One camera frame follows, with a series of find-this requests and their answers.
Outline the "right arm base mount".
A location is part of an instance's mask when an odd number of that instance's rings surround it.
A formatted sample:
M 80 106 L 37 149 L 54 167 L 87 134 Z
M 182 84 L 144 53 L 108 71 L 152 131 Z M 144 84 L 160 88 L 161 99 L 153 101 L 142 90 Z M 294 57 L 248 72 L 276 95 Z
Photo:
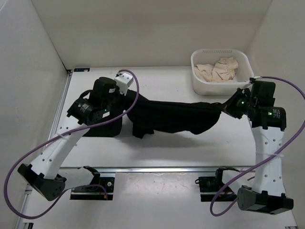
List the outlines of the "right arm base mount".
M 233 167 L 219 167 L 214 177 L 198 177 L 195 180 L 195 184 L 199 185 L 201 202 L 211 202 L 214 197 L 214 192 L 217 192 L 224 185 L 222 175 L 225 170 L 239 172 L 238 169 Z M 217 197 L 216 202 L 231 202 L 236 197 L 236 194 L 229 187 L 226 187 Z

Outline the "black trousers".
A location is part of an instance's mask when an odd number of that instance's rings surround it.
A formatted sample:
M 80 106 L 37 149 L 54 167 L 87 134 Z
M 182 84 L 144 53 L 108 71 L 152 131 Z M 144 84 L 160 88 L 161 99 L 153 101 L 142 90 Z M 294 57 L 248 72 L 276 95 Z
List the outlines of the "black trousers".
M 70 114 L 74 115 L 79 123 L 93 125 L 110 120 L 108 118 L 91 119 L 94 110 L 89 102 L 90 92 L 87 90 L 69 108 Z M 201 134 L 213 127 L 219 120 L 221 109 L 219 103 L 177 103 L 153 101 L 135 91 L 128 90 L 124 97 L 124 111 L 130 109 L 127 114 L 132 122 L 132 135 L 143 138 L 152 135 L 155 131 L 165 133 L 178 133 L 189 131 L 194 135 Z

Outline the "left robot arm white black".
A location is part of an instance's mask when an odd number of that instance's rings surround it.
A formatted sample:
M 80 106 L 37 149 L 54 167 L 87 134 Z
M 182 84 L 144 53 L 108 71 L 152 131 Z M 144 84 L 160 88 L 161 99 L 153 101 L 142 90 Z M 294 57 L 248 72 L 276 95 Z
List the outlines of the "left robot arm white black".
M 122 120 L 126 111 L 122 103 L 134 81 L 128 73 L 118 73 L 114 79 L 100 77 L 95 80 L 93 88 L 81 93 L 73 102 L 45 149 L 29 164 L 21 164 L 18 173 L 48 201 L 75 187 L 85 186 L 89 191 L 98 189 L 100 174 L 90 166 L 68 173 L 59 170 L 77 142 L 97 123 L 104 127 Z

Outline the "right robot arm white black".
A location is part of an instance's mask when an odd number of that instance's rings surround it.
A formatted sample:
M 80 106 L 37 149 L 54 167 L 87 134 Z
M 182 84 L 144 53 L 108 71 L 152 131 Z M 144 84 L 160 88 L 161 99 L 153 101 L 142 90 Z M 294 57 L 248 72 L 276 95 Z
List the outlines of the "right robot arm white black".
M 236 194 L 240 210 L 277 215 L 294 207 L 286 196 L 282 179 L 282 159 L 276 154 L 286 129 L 286 111 L 275 107 L 275 83 L 250 80 L 252 88 L 238 89 L 224 103 L 223 111 L 234 117 L 247 116 L 255 140 L 254 179 L 239 178 L 233 182 L 226 174 L 214 178 L 221 191 L 228 187 Z

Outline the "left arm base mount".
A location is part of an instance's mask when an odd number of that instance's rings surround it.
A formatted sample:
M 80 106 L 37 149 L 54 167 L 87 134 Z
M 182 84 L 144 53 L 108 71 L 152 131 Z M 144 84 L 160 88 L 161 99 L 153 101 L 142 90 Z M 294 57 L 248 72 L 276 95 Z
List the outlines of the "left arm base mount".
M 113 200 L 115 176 L 100 174 L 92 167 L 85 169 L 93 173 L 93 180 L 89 185 L 73 188 L 70 200 Z

